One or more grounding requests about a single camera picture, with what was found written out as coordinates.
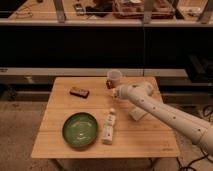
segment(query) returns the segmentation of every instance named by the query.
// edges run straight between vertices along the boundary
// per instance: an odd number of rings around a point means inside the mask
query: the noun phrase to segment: table top
[[[121,83],[149,81],[153,98],[162,101],[154,77],[124,77]],[[35,140],[33,158],[143,158],[176,157],[179,149],[171,128],[150,114],[134,121],[129,112],[135,107],[127,100],[113,99],[105,77],[58,77]],[[71,87],[87,89],[87,99],[69,94]],[[116,110],[112,145],[102,144],[101,136],[109,109]],[[63,124],[76,112],[88,112],[98,122],[96,141],[83,151],[70,147],[62,136]]]

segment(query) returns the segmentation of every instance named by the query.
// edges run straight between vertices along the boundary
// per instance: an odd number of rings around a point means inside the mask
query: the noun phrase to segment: shelf
[[[179,0],[177,10],[183,16],[178,19],[174,16],[172,19],[150,19],[150,7],[148,4],[145,17],[143,19],[119,19],[113,12],[105,17],[95,15],[88,16],[76,15],[73,5],[81,3],[86,6],[95,6],[93,0],[43,0],[38,3],[37,0],[27,0],[17,11],[9,18],[1,18],[0,25],[45,25],[45,26],[104,26],[104,27],[204,27],[203,23],[198,21],[198,17],[192,17],[187,14],[187,10],[199,7],[201,12],[205,8],[208,0]],[[205,27],[213,26],[213,17],[205,24]]]

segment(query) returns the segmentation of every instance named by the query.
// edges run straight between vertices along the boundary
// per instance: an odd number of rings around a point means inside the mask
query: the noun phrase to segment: cable
[[[143,77],[145,76],[145,63],[146,63],[146,31],[145,31],[145,27],[144,27],[144,22],[143,22],[143,18],[144,18],[144,14],[141,17],[141,24],[142,24],[142,29],[143,29],[143,56],[142,56],[142,72],[140,73],[140,75],[142,75]]]
[[[146,63],[146,31],[144,25],[143,27],[143,60],[142,60],[142,66],[143,66],[143,73],[142,76],[145,76],[145,63]]]
[[[188,171],[189,169],[193,170],[193,171],[198,171],[195,168],[191,167],[191,165],[194,164],[195,162],[200,161],[200,160],[208,159],[209,154],[205,154],[205,153],[203,153],[203,154],[204,154],[203,156],[189,162],[189,164],[187,166],[182,166],[181,163],[180,163],[180,160],[178,158],[176,158],[176,160],[178,162],[178,166],[179,166],[178,171]]]
[[[200,151],[202,152],[203,155],[208,155],[208,156],[206,157],[206,159],[207,159],[210,163],[213,163],[213,160],[209,158],[209,156],[210,156],[209,154],[207,154],[202,148],[200,148]]]

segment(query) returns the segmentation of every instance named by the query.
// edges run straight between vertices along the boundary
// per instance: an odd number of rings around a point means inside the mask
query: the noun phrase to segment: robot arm
[[[213,155],[213,125],[153,99],[150,97],[152,92],[153,86],[149,82],[142,82],[121,85],[114,90],[114,96],[128,99],[131,103],[185,135],[193,144]]]

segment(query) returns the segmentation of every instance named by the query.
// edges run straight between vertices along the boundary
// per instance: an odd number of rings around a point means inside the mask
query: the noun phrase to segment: item on shelf
[[[144,15],[145,0],[114,0],[113,12],[118,18],[141,18]],[[175,10],[167,0],[156,0],[152,18],[171,19]]]
[[[86,7],[87,15],[96,15],[99,17],[104,17],[110,12],[112,12],[112,2],[110,1],[103,1],[103,3],[97,4],[94,7]]]
[[[80,15],[84,15],[85,14],[84,8],[81,5],[81,3],[76,3],[76,4],[73,5],[73,7],[75,9],[76,15],[80,16]]]

